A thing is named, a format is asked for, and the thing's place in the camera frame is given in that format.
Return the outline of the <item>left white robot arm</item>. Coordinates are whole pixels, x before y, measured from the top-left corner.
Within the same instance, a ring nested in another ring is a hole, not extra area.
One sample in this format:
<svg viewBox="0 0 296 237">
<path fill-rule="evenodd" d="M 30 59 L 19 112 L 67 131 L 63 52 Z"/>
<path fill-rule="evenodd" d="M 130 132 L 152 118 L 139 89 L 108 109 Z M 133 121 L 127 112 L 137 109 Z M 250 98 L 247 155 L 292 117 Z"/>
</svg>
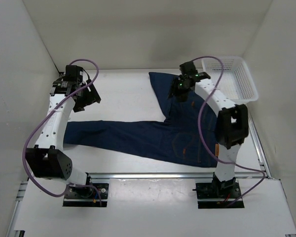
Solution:
<svg viewBox="0 0 296 237">
<path fill-rule="evenodd" d="M 84 111 L 86 106 L 101 101 L 92 80 L 83 80 L 84 73 L 83 67 L 69 64 L 65 74 L 53 82 L 47 120 L 43 122 L 34 146 L 26 149 L 25 160 L 35 177 L 75 184 L 77 193 L 87 198 L 93 194 L 94 186 L 87 181 L 87 173 L 75 168 L 63 152 L 71 112 Z"/>
</svg>

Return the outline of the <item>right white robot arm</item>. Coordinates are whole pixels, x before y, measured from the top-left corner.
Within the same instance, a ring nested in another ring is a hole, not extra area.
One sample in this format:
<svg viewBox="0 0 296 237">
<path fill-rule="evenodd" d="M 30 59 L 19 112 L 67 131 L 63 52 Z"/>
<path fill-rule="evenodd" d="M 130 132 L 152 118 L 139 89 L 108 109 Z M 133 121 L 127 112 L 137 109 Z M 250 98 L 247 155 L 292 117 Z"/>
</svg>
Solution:
<svg viewBox="0 0 296 237">
<path fill-rule="evenodd" d="M 186 101 L 188 93 L 194 91 L 204 99 L 200 108 L 197 125 L 201 142 L 208 154 L 217 161 L 210 190 L 214 196 L 222 198 L 235 189 L 235 167 L 237 155 L 244 140 L 249 135 L 248 109 L 244 104 L 237 105 L 212 84 L 206 72 L 198 72 L 193 61 L 180 65 L 180 75 L 172 80 L 169 97 L 175 96 L 180 102 Z M 216 124 L 214 135 L 215 151 L 212 152 L 205 142 L 201 117 L 206 106 L 214 112 Z"/>
</svg>

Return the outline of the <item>dark blue denim trousers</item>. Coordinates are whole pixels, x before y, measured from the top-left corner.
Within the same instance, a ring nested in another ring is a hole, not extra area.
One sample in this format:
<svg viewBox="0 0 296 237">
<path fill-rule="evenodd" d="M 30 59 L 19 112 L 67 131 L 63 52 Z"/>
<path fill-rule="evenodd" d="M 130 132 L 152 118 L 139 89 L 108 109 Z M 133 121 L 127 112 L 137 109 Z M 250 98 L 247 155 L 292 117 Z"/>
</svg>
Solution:
<svg viewBox="0 0 296 237">
<path fill-rule="evenodd" d="M 204 100 L 191 91 L 185 102 L 167 98 L 177 75 L 150 72 L 149 79 L 165 120 L 160 121 L 73 121 L 67 124 L 64 143 L 97 147 L 135 156 L 202 168 L 216 167 L 204 148 L 197 125 Z M 207 146 L 215 151 L 216 116 L 209 106 L 201 117 Z"/>
</svg>

